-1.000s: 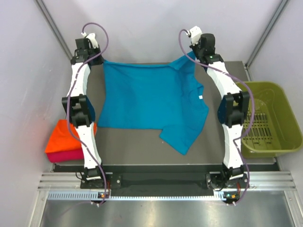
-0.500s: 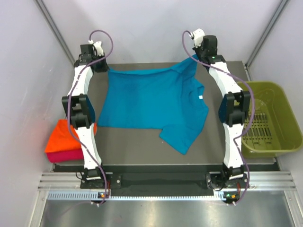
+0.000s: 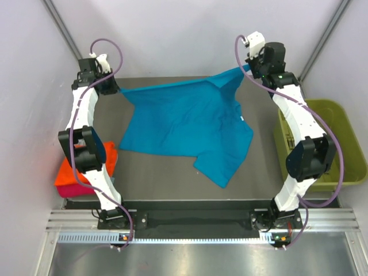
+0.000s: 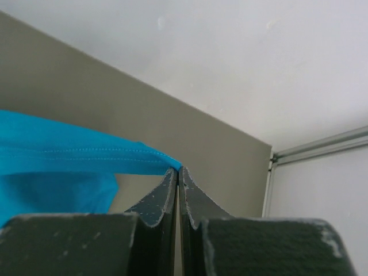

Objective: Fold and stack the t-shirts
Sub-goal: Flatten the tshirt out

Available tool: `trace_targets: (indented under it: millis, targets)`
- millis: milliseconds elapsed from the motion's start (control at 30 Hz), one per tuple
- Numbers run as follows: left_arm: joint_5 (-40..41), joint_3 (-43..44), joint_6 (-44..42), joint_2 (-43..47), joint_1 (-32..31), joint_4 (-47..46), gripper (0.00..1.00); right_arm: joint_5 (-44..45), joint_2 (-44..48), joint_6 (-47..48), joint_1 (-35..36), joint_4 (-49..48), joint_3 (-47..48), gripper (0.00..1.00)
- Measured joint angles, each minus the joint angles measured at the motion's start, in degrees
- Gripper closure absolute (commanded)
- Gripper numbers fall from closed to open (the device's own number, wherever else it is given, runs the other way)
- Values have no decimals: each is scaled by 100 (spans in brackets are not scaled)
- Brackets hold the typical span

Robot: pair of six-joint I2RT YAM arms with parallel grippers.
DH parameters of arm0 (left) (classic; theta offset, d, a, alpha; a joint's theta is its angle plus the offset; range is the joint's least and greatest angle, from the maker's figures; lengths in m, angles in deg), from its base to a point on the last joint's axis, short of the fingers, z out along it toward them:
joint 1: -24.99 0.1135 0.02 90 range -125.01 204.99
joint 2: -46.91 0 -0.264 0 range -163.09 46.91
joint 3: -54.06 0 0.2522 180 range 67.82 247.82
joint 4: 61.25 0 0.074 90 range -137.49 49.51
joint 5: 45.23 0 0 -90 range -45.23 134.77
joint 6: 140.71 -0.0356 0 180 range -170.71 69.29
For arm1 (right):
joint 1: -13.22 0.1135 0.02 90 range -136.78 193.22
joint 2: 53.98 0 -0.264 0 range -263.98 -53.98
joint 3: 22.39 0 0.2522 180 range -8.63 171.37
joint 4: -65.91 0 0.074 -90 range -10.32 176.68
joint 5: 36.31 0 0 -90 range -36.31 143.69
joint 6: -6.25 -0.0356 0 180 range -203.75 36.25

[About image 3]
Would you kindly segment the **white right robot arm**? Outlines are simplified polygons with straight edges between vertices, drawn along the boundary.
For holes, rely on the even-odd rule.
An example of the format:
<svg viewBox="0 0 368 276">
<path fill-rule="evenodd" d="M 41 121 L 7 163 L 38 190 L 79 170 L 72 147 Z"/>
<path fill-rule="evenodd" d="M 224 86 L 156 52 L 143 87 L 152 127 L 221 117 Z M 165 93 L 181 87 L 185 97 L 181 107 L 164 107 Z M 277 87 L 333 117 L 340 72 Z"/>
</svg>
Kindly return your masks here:
<svg viewBox="0 0 368 276">
<path fill-rule="evenodd" d="M 285 160 L 287 177 L 281 191 L 271 200 L 265 220 L 267 228 L 280 228 L 296 216 L 299 199 L 330 168 L 336 145 L 307 110 L 300 84 L 285 70 L 286 49 L 282 43 L 246 43 L 246 62 L 252 76 L 270 89 L 270 97 L 282 112 L 294 139 L 294 148 Z"/>
</svg>

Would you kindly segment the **blue t shirt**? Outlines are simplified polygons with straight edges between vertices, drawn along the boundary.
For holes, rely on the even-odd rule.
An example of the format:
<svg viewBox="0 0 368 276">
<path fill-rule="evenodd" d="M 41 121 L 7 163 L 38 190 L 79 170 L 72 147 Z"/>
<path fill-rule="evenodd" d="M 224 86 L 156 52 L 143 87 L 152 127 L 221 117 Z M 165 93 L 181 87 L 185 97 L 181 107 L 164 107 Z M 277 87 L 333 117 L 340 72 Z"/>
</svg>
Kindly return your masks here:
<svg viewBox="0 0 368 276">
<path fill-rule="evenodd" d="M 235 98 L 243 78 L 236 67 L 204 79 L 122 89 L 134 111 L 120 149 L 195 157 L 193 166 L 225 188 L 254 135 Z"/>
</svg>

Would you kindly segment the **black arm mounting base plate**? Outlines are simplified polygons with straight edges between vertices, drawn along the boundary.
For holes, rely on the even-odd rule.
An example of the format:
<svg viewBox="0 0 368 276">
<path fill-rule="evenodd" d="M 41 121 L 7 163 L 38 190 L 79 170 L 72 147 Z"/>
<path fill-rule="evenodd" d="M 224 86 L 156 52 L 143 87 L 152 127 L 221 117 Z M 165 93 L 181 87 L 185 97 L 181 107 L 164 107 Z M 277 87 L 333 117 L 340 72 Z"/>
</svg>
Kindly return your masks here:
<svg viewBox="0 0 368 276">
<path fill-rule="evenodd" d="M 258 232 L 280 230 L 286 236 L 301 229 L 301 215 L 280 227 L 267 228 L 269 200 L 126 201 L 127 229 L 138 238 L 236 238 L 256 237 Z M 98 218 L 96 201 L 67 201 L 65 210 L 91 210 Z"/>
</svg>

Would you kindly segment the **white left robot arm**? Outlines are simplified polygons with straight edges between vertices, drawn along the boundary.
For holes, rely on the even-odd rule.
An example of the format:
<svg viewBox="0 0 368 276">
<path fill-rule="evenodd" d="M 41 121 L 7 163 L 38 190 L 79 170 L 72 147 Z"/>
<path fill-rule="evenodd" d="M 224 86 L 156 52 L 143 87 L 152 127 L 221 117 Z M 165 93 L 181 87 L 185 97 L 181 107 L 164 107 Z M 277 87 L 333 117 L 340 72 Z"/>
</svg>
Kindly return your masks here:
<svg viewBox="0 0 368 276">
<path fill-rule="evenodd" d="M 107 55 L 91 53 L 78 61 L 79 72 L 71 85 L 73 104 L 65 130 L 58 133 L 59 143 L 72 167 L 79 186 L 95 193 L 100 202 L 99 229 L 127 229 L 128 211 L 120 208 L 122 198 L 108 173 L 108 155 L 94 127 L 94 110 L 100 95 L 119 91 Z"/>
</svg>

